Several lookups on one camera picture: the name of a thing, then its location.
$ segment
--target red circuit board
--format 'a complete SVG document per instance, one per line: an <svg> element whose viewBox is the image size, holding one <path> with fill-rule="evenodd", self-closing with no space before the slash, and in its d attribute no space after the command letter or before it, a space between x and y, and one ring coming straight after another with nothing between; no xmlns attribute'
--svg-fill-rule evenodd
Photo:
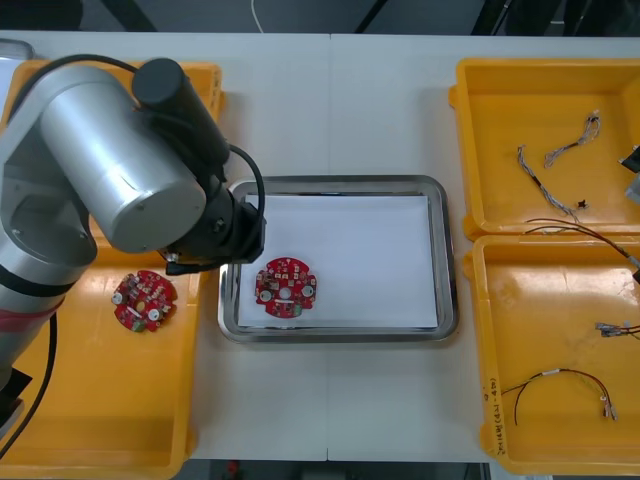
<svg viewBox="0 0 640 480"><path fill-rule="evenodd" d="M295 318L313 307L316 287L307 265L295 258L276 258L256 275L256 303L274 317Z"/></svg>
<svg viewBox="0 0 640 480"><path fill-rule="evenodd" d="M155 332L171 313L175 299L171 282L148 270L124 277L111 297L116 318L134 332Z"/></svg>

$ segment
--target stainless steel tray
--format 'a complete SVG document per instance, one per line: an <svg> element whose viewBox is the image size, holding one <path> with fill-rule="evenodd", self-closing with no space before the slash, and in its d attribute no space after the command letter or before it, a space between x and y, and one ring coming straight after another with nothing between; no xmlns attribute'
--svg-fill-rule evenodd
<svg viewBox="0 0 640 480"><path fill-rule="evenodd" d="M218 323L227 338L240 343L416 341L441 340L455 331L458 309L447 197L436 180L422 175L303 176L266 177L264 183L267 195L427 197L438 325L435 328L242 327L238 325L241 266L226 265L220 269ZM231 190L239 199L257 194L253 180L240 181Z"/></svg>

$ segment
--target robotic arm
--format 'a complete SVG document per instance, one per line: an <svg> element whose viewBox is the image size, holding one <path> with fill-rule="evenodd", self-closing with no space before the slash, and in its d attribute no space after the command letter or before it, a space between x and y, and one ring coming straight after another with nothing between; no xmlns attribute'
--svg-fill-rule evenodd
<svg viewBox="0 0 640 480"><path fill-rule="evenodd" d="M58 68L84 60L131 71L133 98L104 70ZM223 185L230 151L256 176L258 209ZM13 105L0 172L0 426L15 413L16 381L24 381L13 362L95 259L89 215L117 249L159 251L168 275L262 253L260 172L226 142L169 59L136 69L75 55L44 67Z"/></svg>

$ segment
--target yellow plastic tray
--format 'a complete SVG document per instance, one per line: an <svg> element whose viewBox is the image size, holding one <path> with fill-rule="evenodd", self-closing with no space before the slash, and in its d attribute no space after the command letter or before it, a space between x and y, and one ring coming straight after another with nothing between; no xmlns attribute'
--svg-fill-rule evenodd
<svg viewBox="0 0 640 480"><path fill-rule="evenodd" d="M640 207L624 196L634 174L618 164L640 144L639 60L465 59L449 103L456 110L470 239L523 233L533 217L567 219L518 164L521 144L556 198L568 206L587 201L589 209L578 214L582 223L610 234L640 233ZM596 109L600 135L545 169L545 153L577 140Z"/></svg>
<svg viewBox="0 0 640 480"><path fill-rule="evenodd" d="M43 61L26 62L13 77L5 108ZM126 86L131 74L95 64ZM217 119L221 71L183 64ZM111 295L130 272L163 272L157 253L129 255L110 247L92 226L98 258L58 313L58 354L49 389L29 426L0 463L2 478L171 478L193 450L189 429L198 323L204 275L172 277L175 314L155 333L133 333L115 319ZM48 347L48 326L16 367L34 377L23 398L38 390Z"/></svg>
<svg viewBox="0 0 640 480"><path fill-rule="evenodd" d="M615 238L640 256L640 238ZM640 342L602 338L596 322L640 324L633 267L583 237L485 236L464 262L472 282L485 450L516 474L640 474ZM501 391L555 368L598 377L617 422L602 416L597 390L572 374Z"/></svg>

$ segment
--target cable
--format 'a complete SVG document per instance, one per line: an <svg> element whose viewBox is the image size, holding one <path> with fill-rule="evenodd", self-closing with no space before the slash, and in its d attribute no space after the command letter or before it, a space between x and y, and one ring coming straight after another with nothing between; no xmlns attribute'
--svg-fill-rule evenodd
<svg viewBox="0 0 640 480"><path fill-rule="evenodd" d="M251 155L249 155L247 152L242 150L240 147L237 147L232 144L229 144L229 150L231 150L233 153L238 155L247 163L247 165L249 165L249 168L253 172L253 176L256 177L256 185L258 187L258 218L256 222L253 224L253 227L249 232L249 235L247 236L243 247L240 250L244 252L251 246L251 242L255 240L256 235L258 235L258 232L260 232L260 228L262 227L262 219L264 218L264 205L266 201L266 198L265 198L266 195L264 190L264 180L262 178L262 174L260 173L260 169L258 169L258 165L253 160L253 158L251 158Z"/></svg>
<svg viewBox="0 0 640 480"><path fill-rule="evenodd" d="M548 370L546 372L540 372L540 373L536 373L535 375L529 377L528 380L515 385L513 387L507 388L506 390L502 391L502 395L505 395L509 392L512 392L514 390L520 389L520 391L518 392L518 395L516 396L516 401L513 405L513 421L516 424L516 426L518 425L518 404L520 402L520 397L522 396L522 393L524 392L525 388L527 388L527 386L534 381L537 378L541 378L541 377L546 377L549 375L555 375L556 373L574 373L576 375L580 375L586 378L591 379L594 383L596 383L598 385L598 387L600 388L601 392L602 392L602 397L601 400L604 402L604 411L603 411L603 416L605 417L609 417L611 416L611 418L615 421L618 420L618 414L616 412L615 407L613 406L613 401L611 400L611 394L609 393L609 390L607 389L607 387L604 385L604 383L602 383L602 381L600 381L600 379L598 379L596 376L591 375L590 373L587 372L583 372L581 370L575 370L573 368L556 368L554 370Z"/></svg>
<svg viewBox="0 0 640 480"><path fill-rule="evenodd" d="M502 15L498 19L498 23L495 26L495 28L493 29L493 32L491 33L491 35L497 35L498 34L498 31L500 30L500 27L502 26L502 22L504 22L504 20L507 18L507 15L509 14L509 9L511 8L511 5L513 5L513 3L516 2L516 1L517 0L511 0L509 2L509 4L504 7L504 10L502 11Z"/></svg>
<svg viewBox="0 0 640 480"><path fill-rule="evenodd" d="M44 377L42 377L42 384L40 385L40 390L36 395L36 398L33 400L31 404L31 408L22 419L22 422L13 432L13 435L7 440L7 443L4 444L4 447L0 449L0 460L5 456L5 454L9 451L11 446L18 439L23 430L27 427L31 419L33 418L36 410L40 406L40 402L44 397L44 394L47 392L47 387L49 386L49 381L51 380L51 374L53 373L53 365L56 360L56 348L58 346L58 318L54 313L51 315L49 319L49 353L47 354L47 367L44 372Z"/></svg>
<svg viewBox="0 0 640 480"><path fill-rule="evenodd" d="M387 1L388 0L376 0L376 3L374 3L373 6L369 9L367 14L364 16L364 18L360 22L360 25L358 25L355 32L353 33L364 33L364 31L367 28L369 28L369 25L371 24L371 22L373 22L373 19L378 16L378 14L380 13L380 10L382 10L382 7L385 6Z"/></svg>
<svg viewBox="0 0 640 480"><path fill-rule="evenodd" d="M262 25L260 25L260 20L258 20L258 15L256 15L256 0L251 0L251 14L253 15L253 21L256 22L256 26L258 27L258 30L260 30L260 33L264 33L264 30L262 30Z"/></svg>
<svg viewBox="0 0 640 480"><path fill-rule="evenodd" d="M542 182L538 180L538 177L536 176L535 172L531 169L529 165L527 165L527 162L524 159L524 147L525 147L524 145L520 145L518 147L518 163L520 164L522 169L531 177L531 179L535 182L535 184L538 186L538 188L542 192L542 195L544 196L544 198L546 198L546 200L552 206L556 207L561 212L564 212L566 215L570 215L576 221L576 223L579 222L578 217L576 217L575 211L565 206L563 203L557 200L553 195L551 195L549 190L547 190L546 187L542 185Z"/></svg>
<svg viewBox="0 0 640 480"><path fill-rule="evenodd" d="M606 244L610 245L614 250L616 250L618 253L620 253L620 255L622 255L627 260L629 260L636 268L640 269L640 261L636 257L631 255L629 252L627 252L624 248L622 248L620 245L618 245L614 241L609 240L607 237L601 235L600 233L596 232L595 230L592 230L592 229L590 229L588 227L585 227L582 224L575 224L575 223L567 222L566 220L558 220L558 219L555 219L555 218L544 218L544 217L532 218L532 219L527 220L526 223L532 223L532 222L537 222L537 221L561 223L561 224L567 225L567 226L566 227L560 227L559 225L542 225L540 227L536 227L536 228L532 228L531 230L527 230L525 232L525 234L533 233L535 231L549 229L549 228L561 228L561 229L564 229L564 230L577 231L577 232L583 233L585 235L589 235L591 237L597 238L598 240L603 241Z"/></svg>
<svg viewBox="0 0 640 480"><path fill-rule="evenodd" d="M105 57L104 55L94 55L91 53L82 53L82 54L78 54L78 55L69 55L67 57L61 57L58 58L56 60L51 61L50 63L46 64L44 67L40 68L37 72L35 72L30 78L29 80L27 80L24 85L20 88L20 90L18 90L18 93L16 94L16 98L13 101L13 105L11 105L11 110L9 111L9 119L11 119L13 117L13 115L16 113L16 111L18 110L18 108L20 108L20 105L22 105L22 102L24 102L24 99L27 97L27 95L29 94L29 92L31 91L31 89L33 88L33 86L38 83L38 81L44 77L45 75L47 75L48 73L52 72L53 70L60 68L64 65L68 65L70 63L75 63L75 62L102 62L102 63L108 63L109 65L114 65L116 67L120 67L124 70L127 70L131 73L135 73L138 71L138 69L136 67L134 67L133 65L129 65L126 62L122 62L120 60L117 60L115 58L111 58L111 57Z"/></svg>
<svg viewBox="0 0 640 480"><path fill-rule="evenodd" d="M564 147L556 148L552 152L547 153L544 156L544 168L551 168L553 164L558 159L560 155L562 155L567 150L577 147L578 145L584 145L586 143L592 142L596 139L596 137L600 134L600 112L595 110L590 113L587 119L584 122L584 132L580 136L578 140L569 145L565 145Z"/></svg>

